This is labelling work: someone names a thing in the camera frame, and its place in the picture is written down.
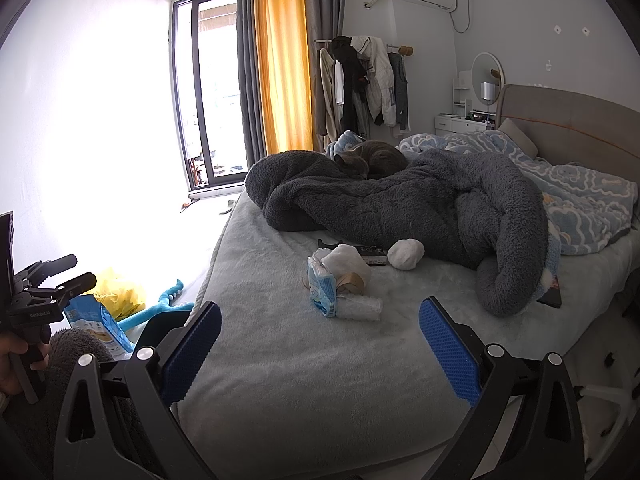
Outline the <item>person's left hand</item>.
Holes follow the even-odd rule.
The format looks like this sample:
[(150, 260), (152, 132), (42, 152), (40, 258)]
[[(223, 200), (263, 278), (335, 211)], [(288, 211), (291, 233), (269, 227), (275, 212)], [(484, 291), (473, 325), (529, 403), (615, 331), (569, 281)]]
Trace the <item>person's left hand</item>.
[[(38, 344), (42, 359), (30, 364), (32, 370), (45, 370), (49, 364), (50, 344)], [(20, 356), (28, 351), (29, 344), (14, 333), (1, 333), (0, 338), (0, 389), (8, 396), (15, 396), (22, 392), (22, 387), (16, 376), (10, 356)]]

